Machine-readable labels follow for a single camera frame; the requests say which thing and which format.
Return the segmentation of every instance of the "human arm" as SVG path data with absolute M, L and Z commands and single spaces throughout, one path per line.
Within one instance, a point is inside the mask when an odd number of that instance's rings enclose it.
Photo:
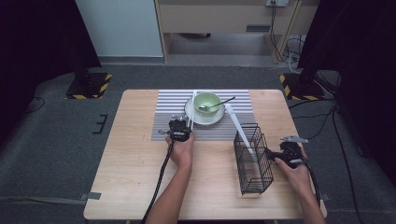
M 177 170 L 161 196 L 148 213 L 146 223 L 177 223 L 184 195 L 190 182 L 192 171 L 192 144 L 194 136 L 191 133 L 186 142 L 175 142 L 171 160 L 177 165 Z
M 303 210 L 304 223 L 326 223 L 311 187 L 311 178 L 308 168 L 304 164 L 300 164 L 297 168 L 292 169 L 279 158 L 275 158 L 275 161 L 279 168 L 286 174 L 291 187 L 297 193 Z

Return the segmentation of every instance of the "spoon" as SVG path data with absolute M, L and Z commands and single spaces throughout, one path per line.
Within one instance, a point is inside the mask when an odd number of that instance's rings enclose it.
M 231 101 L 231 100 L 233 100 L 233 99 L 235 99 L 235 97 L 233 97 L 233 98 L 231 98 L 231 99 L 228 99 L 228 100 L 226 100 L 226 101 L 223 101 L 223 102 L 221 102 L 221 103 L 219 103 L 219 104 L 216 104 L 216 105 L 222 105 L 222 104 L 227 103 L 227 102 L 229 102 L 229 101 Z M 209 108 L 212 108 L 213 106 L 216 106 L 216 105 L 212 105 L 212 106 L 201 105 L 200 107 L 198 107 L 198 109 L 200 109 L 200 110 L 206 110 L 206 111 L 207 111 Z

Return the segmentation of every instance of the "yellow and black hazard stripe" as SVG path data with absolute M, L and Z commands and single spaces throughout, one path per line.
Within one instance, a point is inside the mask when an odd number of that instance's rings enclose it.
M 92 99 L 92 98 L 102 98 L 103 95 L 105 94 L 105 91 L 107 89 L 108 83 L 110 82 L 111 77 L 113 75 L 107 74 L 105 77 L 105 80 L 103 81 L 103 84 L 101 85 L 101 88 L 99 92 L 96 92 L 95 94 L 70 94 L 66 95 L 66 99 L 78 99 L 78 100 L 84 100 L 84 99 Z
M 290 90 L 288 83 L 285 81 L 285 76 L 281 75 L 279 77 L 280 82 L 282 83 L 283 89 L 285 90 L 286 97 L 288 100 L 322 100 L 322 96 L 314 96 L 314 95 L 296 95 Z

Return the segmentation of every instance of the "black curtain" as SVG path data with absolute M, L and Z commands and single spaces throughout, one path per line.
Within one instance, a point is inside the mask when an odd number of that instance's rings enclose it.
M 74 72 L 65 49 L 86 68 L 101 66 L 74 0 L 0 0 L 0 144 L 38 84 Z
M 373 157 L 396 186 L 396 2 L 322 0 L 299 67 L 305 76 L 337 71 L 336 94 L 363 155 Z

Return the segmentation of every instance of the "wall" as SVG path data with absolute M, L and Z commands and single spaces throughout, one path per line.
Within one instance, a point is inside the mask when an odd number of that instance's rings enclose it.
M 76 0 L 99 57 L 162 57 L 154 1 Z

